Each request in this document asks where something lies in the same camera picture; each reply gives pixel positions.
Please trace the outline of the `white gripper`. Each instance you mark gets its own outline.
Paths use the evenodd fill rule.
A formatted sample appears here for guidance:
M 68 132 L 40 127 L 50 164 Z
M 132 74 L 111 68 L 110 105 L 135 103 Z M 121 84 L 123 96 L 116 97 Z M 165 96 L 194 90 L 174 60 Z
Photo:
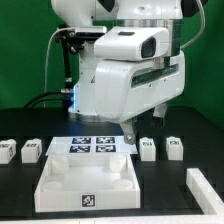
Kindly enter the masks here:
M 153 69 L 153 66 L 153 60 L 142 62 L 102 60 L 97 65 L 96 113 L 106 121 L 121 123 L 126 144 L 133 145 L 136 141 L 135 124 L 128 119 L 156 106 L 153 112 L 153 124 L 156 128 L 162 128 L 167 112 L 167 104 L 164 102 L 183 92 L 185 85 L 183 53 L 171 57 L 170 64 L 166 68 Z

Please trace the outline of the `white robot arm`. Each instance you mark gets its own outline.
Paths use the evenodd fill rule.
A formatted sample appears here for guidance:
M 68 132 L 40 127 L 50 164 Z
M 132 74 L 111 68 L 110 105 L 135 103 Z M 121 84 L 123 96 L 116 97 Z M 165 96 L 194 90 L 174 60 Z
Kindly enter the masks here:
M 70 109 L 77 118 L 117 123 L 135 142 L 135 117 L 183 92 L 185 17 L 202 15 L 208 0 L 51 0 L 65 22 L 68 50 L 80 58 Z

